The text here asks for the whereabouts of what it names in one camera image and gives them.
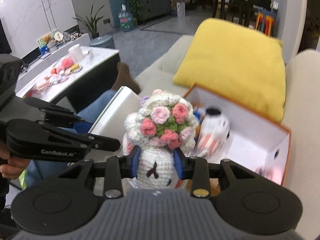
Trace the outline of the person left hand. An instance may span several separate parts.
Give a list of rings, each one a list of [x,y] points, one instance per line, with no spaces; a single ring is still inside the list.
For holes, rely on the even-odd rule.
[[[1,159],[7,161],[6,164],[1,165],[2,177],[9,180],[17,179],[30,163],[29,159],[11,155],[3,141],[1,141]]]

